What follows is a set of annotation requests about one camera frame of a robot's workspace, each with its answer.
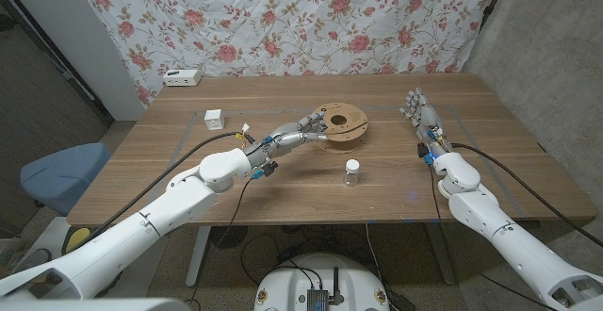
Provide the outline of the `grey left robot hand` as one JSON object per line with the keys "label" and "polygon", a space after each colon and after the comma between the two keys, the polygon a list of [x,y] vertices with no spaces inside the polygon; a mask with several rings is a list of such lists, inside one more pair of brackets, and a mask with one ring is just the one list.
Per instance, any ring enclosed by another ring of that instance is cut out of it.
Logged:
{"label": "grey left robot hand", "polygon": [[260,167],[305,143],[326,140],[325,129],[324,113],[312,113],[296,123],[279,126],[261,141],[247,146],[243,153],[253,168]]}

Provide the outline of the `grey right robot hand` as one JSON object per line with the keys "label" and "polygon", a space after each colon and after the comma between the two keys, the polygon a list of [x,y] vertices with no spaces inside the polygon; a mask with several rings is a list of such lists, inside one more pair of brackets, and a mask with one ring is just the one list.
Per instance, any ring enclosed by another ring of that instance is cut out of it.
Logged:
{"label": "grey right robot hand", "polygon": [[431,154],[438,157],[452,151],[442,120],[429,104],[421,88],[408,92],[406,103],[399,111],[409,120],[419,141],[424,144],[424,156]]}

